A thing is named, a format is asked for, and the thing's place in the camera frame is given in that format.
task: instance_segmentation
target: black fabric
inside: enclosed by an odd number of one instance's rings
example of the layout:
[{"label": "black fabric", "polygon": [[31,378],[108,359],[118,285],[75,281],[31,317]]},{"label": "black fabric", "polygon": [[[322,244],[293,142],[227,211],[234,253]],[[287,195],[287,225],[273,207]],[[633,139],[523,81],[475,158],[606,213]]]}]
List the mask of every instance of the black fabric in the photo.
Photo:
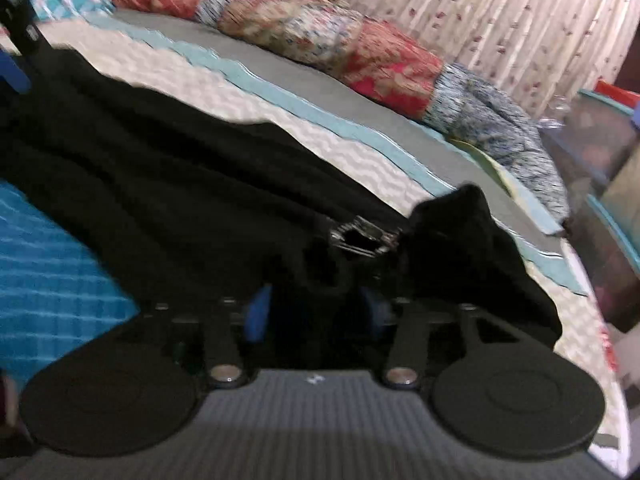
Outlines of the black fabric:
[{"label": "black fabric", "polygon": [[302,261],[331,221],[360,215],[404,230],[385,260],[394,293],[477,303],[548,345],[561,334],[477,187],[407,220],[274,124],[217,120],[104,77],[75,51],[38,63],[47,76],[24,67],[33,89],[10,117],[1,176],[86,244],[142,309],[248,298],[274,262]]}]

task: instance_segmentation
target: white curtain with red pattern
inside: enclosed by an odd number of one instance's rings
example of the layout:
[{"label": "white curtain with red pattern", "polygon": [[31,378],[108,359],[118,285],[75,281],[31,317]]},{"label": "white curtain with red pattern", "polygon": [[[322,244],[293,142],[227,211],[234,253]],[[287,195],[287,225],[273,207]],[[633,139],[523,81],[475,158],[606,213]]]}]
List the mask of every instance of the white curtain with red pattern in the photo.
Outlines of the white curtain with red pattern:
[{"label": "white curtain with red pattern", "polygon": [[554,94],[613,82],[640,16],[640,0],[347,1],[471,68],[533,116]]}]

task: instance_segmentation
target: circular pad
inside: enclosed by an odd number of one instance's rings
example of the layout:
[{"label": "circular pad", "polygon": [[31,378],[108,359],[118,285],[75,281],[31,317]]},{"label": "circular pad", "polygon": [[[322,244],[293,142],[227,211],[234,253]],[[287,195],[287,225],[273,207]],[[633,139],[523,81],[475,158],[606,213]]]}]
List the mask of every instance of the circular pad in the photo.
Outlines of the circular pad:
[{"label": "circular pad", "polygon": [[25,387],[20,413],[30,433],[53,449],[114,456],[175,433],[196,404],[193,379],[143,345],[74,352]]},{"label": "circular pad", "polygon": [[585,371],[527,344],[482,345],[439,375],[431,403],[472,446],[528,460],[587,446],[605,410]]}]

